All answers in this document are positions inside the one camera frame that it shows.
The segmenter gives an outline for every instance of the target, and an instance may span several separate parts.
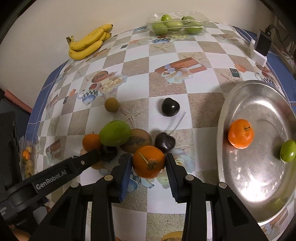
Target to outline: checkered tablecloth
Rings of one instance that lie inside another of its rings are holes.
[[[208,23],[204,35],[157,37],[146,26],[107,40],[100,50],[82,61],[69,61],[61,70],[48,97],[38,129],[39,155],[36,172],[73,155],[79,156],[85,134],[99,133],[112,120],[124,120],[131,128],[148,131],[152,140],[160,131],[177,130],[173,155],[188,173],[216,184],[216,135],[225,97],[237,83],[262,80],[282,95],[284,90],[273,71],[249,58],[249,43],[235,28]],[[109,113],[104,102],[116,97],[120,109]],[[174,117],[164,117],[159,103],[171,97],[180,104]],[[110,173],[124,152],[101,170],[88,168],[76,180],[94,183]],[[113,206],[115,234],[126,241],[158,241],[183,229],[185,204],[171,195],[167,176],[141,180],[122,204]],[[48,196],[52,206],[70,184]],[[90,236],[90,212],[87,237]],[[294,200],[278,218],[262,228],[269,240],[277,237],[294,215]],[[208,226],[210,206],[207,204]],[[208,231],[208,240],[212,234]]]

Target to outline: banana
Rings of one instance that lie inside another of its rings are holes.
[[[100,28],[103,28],[105,32],[113,27],[113,24],[104,24]]]
[[[111,37],[111,34],[110,33],[106,33],[106,36],[105,36],[105,38],[103,39],[103,41],[106,41],[108,38],[110,38]]]
[[[87,47],[86,49],[77,52],[71,48],[71,43],[73,43],[73,36],[71,36],[71,38],[67,37],[67,41],[69,43],[69,56],[74,60],[82,60],[87,56],[90,56],[92,53],[97,51],[103,44],[102,40],[98,40],[94,42],[92,45],[90,45],[89,47]]]
[[[70,48],[75,50],[75,51],[81,51],[89,46],[91,46],[94,42],[98,41],[100,37],[102,37],[104,34],[104,28],[97,28],[94,31],[92,31],[90,34],[85,36],[82,40],[80,41],[72,41],[70,43]]]
[[[104,39],[106,38],[106,35],[107,35],[107,33],[106,33],[106,32],[104,32],[104,33],[103,33],[103,35],[102,35],[102,37],[100,37],[100,39],[99,39],[99,40],[102,40],[102,41],[104,42]]]

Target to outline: stainless steel tray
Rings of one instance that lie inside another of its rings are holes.
[[[255,137],[246,149],[236,149],[227,131],[246,119]],[[226,182],[259,225],[270,222],[286,206],[296,186],[296,161],[279,158],[281,145],[296,139],[296,119],[285,98],[261,81],[236,85],[226,98],[218,123],[219,180]]]

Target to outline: screw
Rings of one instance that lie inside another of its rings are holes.
[[[227,184],[224,182],[219,182],[219,187],[221,188],[227,188]]]
[[[106,181],[111,181],[113,179],[113,176],[112,175],[106,175],[106,176],[104,176],[104,179]]]
[[[76,182],[76,181],[73,181],[73,182],[71,183],[71,187],[72,187],[72,188],[76,188],[76,187],[78,187],[78,186],[79,186],[79,183]]]
[[[193,181],[193,179],[194,179],[194,176],[192,176],[192,175],[186,175],[186,180],[188,180],[188,181]]]

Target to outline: tangerine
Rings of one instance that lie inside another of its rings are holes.
[[[157,177],[165,167],[165,155],[155,146],[143,146],[133,155],[133,169],[143,178]]]
[[[87,152],[93,149],[99,150],[101,147],[100,136],[94,133],[85,135],[82,139],[82,146]]]
[[[235,148],[245,149],[254,139],[254,130],[251,124],[244,119],[234,121],[228,131],[228,140]]]
[[[24,150],[22,153],[23,158],[29,160],[31,158],[31,153],[28,150]]]

